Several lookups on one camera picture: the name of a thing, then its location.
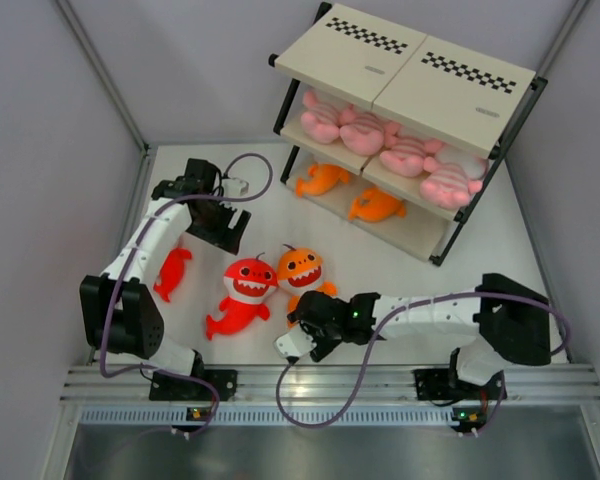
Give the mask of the pink striped plush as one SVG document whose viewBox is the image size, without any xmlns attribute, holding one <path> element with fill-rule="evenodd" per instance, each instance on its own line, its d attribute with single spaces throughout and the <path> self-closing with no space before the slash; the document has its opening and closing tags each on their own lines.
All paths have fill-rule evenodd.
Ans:
<svg viewBox="0 0 600 480">
<path fill-rule="evenodd" d="M 340 138 L 350 151 L 373 156 L 384 146 L 391 120 L 350 104 L 340 113 L 339 123 Z"/>
<path fill-rule="evenodd" d="M 388 170 L 404 176 L 416 177 L 424 170 L 424 161 L 435 154 L 443 142 L 415 135 L 388 135 L 385 150 L 379 155 L 381 164 Z"/>
<path fill-rule="evenodd" d="M 488 165 L 487 159 L 444 145 L 424 161 L 428 176 L 420 184 L 420 195 L 447 210 L 467 206 L 482 190 Z"/>
<path fill-rule="evenodd" d="M 327 145 L 340 141 L 342 114 L 352 103 L 315 89 L 303 94 L 304 111 L 300 123 L 304 133 L 319 144 Z"/>
</svg>

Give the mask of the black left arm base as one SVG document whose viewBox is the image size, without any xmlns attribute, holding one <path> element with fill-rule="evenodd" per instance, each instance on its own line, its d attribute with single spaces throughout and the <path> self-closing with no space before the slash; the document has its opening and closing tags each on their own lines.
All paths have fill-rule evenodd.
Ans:
<svg viewBox="0 0 600 480">
<path fill-rule="evenodd" d="M 238 372 L 234 369 L 207 369 L 202 380 L 212 385 L 217 393 L 217 400 L 231 399 L 237 390 Z M 151 401 L 211 401 L 209 388 L 196 382 L 176 379 L 161 373 L 154 373 L 151 380 L 149 399 Z"/>
</svg>

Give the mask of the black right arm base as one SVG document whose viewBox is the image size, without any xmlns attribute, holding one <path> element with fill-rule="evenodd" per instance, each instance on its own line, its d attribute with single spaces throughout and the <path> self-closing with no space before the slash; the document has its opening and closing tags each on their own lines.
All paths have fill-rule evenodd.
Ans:
<svg viewBox="0 0 600 480">
<path fill-rule="evenodd" d="M 417 399 L 438 406 L 451 406 L 462 401 L 507 398 L 501 374 L 494 375 L 482 386 L 458 380 L 444 368 L 417 369 L 413 375 Z"/>
</svg>

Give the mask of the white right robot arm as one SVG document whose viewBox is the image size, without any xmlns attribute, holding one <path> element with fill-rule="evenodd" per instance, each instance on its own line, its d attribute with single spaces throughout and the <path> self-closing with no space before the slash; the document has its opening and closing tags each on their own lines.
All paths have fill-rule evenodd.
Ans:
<svg viewBox="0 0 600 480">
<path fill-rule="evenodd" d="M 369 292 L 345 301 L 310 291 L 289 313 L 291 327 L 274 348 L 289 363 L 304 357 L 318 363 L 341 344 L 463 337 L 465 344 L 451 352 L 446 382 L 468 397 L 509 366 L 550 364 L 549 316 L 546 297 L 499 273 L 483 275 L 472 290 L 436 297 Z"/>
</svg>

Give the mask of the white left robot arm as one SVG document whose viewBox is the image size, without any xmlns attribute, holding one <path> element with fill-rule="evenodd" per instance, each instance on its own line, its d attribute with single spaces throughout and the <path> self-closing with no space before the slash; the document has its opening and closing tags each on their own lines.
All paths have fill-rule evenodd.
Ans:
<svg viewBox="0 0 600 480">
<path fill-rule="evenodd" d="M 79 296 L 87 343 L 99 354 L 100 373 L 113 378 L 111 355 L 130 358 L 140 371 L 171 376 L 184 399 L 199 397 L 206 386 L 199 352 L 171 339 L 153 297 L 168 259 L 185 234 L 235 254 L 250 219 L 232 206 L 248 197 L 247 181 L 213 163 L 190 158 L 182 175 L 153 189 L 141 221 L 115 260 L 98 275 L 87 275 Z"/>
</svg>

